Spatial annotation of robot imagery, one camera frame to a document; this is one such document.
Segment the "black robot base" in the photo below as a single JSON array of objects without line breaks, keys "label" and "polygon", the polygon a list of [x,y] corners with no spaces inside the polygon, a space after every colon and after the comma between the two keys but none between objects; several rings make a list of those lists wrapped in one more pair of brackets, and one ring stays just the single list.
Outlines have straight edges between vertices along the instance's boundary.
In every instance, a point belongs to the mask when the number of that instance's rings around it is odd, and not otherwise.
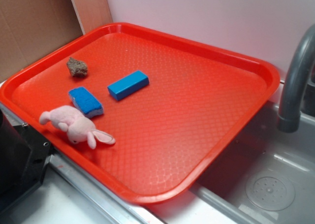
[{"label": "black robot base", "polygon": [[13,126],[0,113],[0,209],[40,187],[51,142],[28,124]]}]

